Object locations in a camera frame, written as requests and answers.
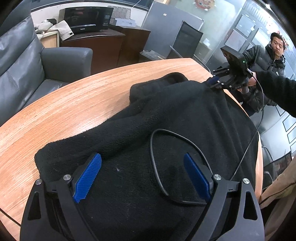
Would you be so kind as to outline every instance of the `dark wood cabinet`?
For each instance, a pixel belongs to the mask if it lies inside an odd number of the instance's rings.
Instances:
[[[61,47],[85,47],[93,50],[91,74],[117,67],[125,35],[112,29],[94,33],[75,34],[61,41]]]
[[[109,28],[125,35],[123,40],[117,67],[136,64],[139,61],[139,53],[143,51],[150,31],[141,27],[125,27],[109,25]]]

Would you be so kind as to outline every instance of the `round wooden table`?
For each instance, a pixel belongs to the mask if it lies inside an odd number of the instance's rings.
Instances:
[[[17,222],[32,185],[39,178],[35,153],[47,143],[91,129],[129,105],[133,84],[180,72],[205,81],[211,74],[193,59],[168,59],[129,65],[92,75],[30,104],[0,127],[0,197],[2,208]],[[261,143],[256,163],[256,195],[263,180]],[[0,220],[19,240],[20,227],[0,213]]]

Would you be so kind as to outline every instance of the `gray leather sofa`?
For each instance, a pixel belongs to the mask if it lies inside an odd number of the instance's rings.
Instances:
[[[0,26],[0,126],[46,94],[90,75],[92,50],[44,48],[23,0]]]

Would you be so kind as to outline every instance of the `black fleece cloth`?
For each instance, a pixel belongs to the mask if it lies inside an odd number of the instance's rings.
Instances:
[[[188,81],[180,73],[137,84],[131,104],[103,124],[57,142],[35,155],[40,177],[72,174],[93,152],[102,167],[79,207],[100,241],[184,240],[204,207],[168,201],[157,186],[149,156],[149,137],[157,128],[189,138],[203,151],[214,173],[229,179],[256,131],[243,110],[223,91]],[[198,152],[172,136],[156,134],[154,155],[160,178],[175,198],[202,201],[183,167],[187,152]],[[258,136],[234,180],[255,187]]]

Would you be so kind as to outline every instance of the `human hand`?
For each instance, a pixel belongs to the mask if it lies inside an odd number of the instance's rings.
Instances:
[[[249,78],[248,86],[254,86],[254,85],[256,85],[256,82],[257,82],[255,80],[255,78],[257,79],[256,72],[252,72],[252,73],[253,73],[253,77]]]

